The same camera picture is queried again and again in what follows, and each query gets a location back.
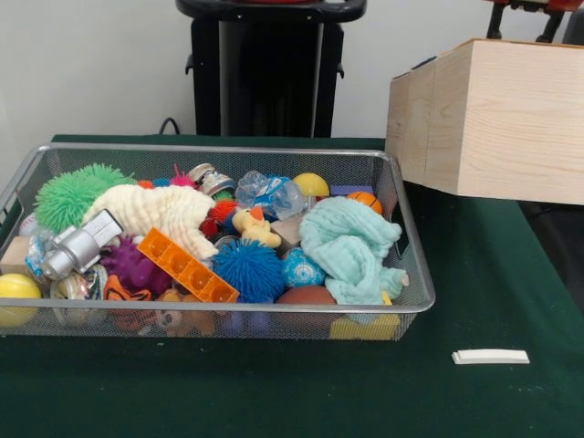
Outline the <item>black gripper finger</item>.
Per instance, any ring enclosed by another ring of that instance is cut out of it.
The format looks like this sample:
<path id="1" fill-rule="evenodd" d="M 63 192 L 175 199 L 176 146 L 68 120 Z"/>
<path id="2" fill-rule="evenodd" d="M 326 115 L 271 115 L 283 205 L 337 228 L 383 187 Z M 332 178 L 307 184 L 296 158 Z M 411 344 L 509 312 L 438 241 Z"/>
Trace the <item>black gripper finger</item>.
<path id="1" fill-rule="evenodd" d="M 500 30 L 503 13 L 505 11 L 504 4 L 493 4 L 490 20 L 486 32 L 487 39 L 501 39 L 502 34 Z"/>
<path id="2" fill-rule="evenodd" d="M 548 20 L 543 32 L 537 37 L 538 43 L 551 44 L 558 32 L 559 26 L 563 20 L 563 11 L 546 11 Z"/>

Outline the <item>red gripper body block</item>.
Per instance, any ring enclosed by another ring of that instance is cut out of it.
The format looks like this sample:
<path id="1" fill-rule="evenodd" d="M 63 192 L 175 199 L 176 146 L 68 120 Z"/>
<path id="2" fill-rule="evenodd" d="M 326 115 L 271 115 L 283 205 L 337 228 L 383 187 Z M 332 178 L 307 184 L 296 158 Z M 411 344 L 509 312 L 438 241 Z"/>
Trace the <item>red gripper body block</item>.
<path id="1" fill-rule="evenodd" d="M 496 12 L 503 11 L 506 7 L 545 13 L 574 12 L 578 9 L 578 0 L 491 0 L 491 3 Z"/>

